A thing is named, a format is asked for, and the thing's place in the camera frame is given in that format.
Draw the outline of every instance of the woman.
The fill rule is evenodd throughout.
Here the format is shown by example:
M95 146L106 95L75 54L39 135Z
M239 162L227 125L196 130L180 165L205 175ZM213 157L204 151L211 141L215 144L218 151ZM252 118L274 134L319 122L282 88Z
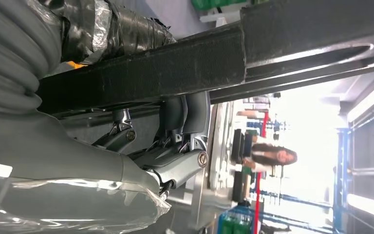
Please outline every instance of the woman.
M298 159L296 152L281 146L266 143L256 143L252 146L251 157L243 160L243 166L252 171L266 171L273 166L284 166L295 163Z

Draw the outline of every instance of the bolt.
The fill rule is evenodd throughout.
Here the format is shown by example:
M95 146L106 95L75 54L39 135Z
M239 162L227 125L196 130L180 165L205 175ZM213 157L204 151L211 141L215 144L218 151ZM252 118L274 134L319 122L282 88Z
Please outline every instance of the bolt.
M198 161L199 161L199 166L200 167L205 167L207 165L207 153L206 152L200 152L199 157L198 157Z
M134 130L128 131L126 134L126 138L129 141L133 141L135 139L135 131Z

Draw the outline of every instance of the long dark hair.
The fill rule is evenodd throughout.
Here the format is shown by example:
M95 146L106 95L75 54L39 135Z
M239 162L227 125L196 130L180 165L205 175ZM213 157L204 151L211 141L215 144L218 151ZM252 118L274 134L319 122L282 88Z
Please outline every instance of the long dark hair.
M277 152L279 152L281 150L284 150L289 155L292 155L293 156L293 160L290 160L290 161L287 161L285 163L282 163L282 162L279 162L277 159L272 159L272 158L265 157L265 156L262 156L262 155L255 155L255 154L253 154L254 151L274 152L274 153L277 153ZM251 157L252 157L253 161L255 161L257 163L260 163L260 164L263 164L263 165L272 165L272 166L276 166L276 165L279 165L279 166L289 165L289 164L295 163L298 160L298 155L296 154L296 152L294 152L292 150L289 150L289 149L286 149L286 148L281 147L281 146L273 146L273 145L269 145L269 144L254 144L252 146L252 155L251 155Z

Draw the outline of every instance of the ceiling light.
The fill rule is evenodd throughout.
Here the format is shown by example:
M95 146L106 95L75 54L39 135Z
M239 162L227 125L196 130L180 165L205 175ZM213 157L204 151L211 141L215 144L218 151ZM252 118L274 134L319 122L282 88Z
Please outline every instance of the ceiling light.
M356 105L349 113L348 113L348 121L353 122L370 107L374 105L374 90L367 95L358 105Z
M347 200L349 205L374 215L374 200L354 194L348 194Z

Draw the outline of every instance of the red pole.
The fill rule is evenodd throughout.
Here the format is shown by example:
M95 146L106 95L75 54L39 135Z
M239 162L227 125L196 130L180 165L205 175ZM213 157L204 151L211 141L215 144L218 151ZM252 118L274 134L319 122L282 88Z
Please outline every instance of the red pole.
M262 137L266 137L266 125L269 120L269 112L264 113L263 125L262 125ZM254 234L257 234L257 227L259 225L259 198L260 198L260 179L262 174L260 172L256 173L256 208L254 211Z

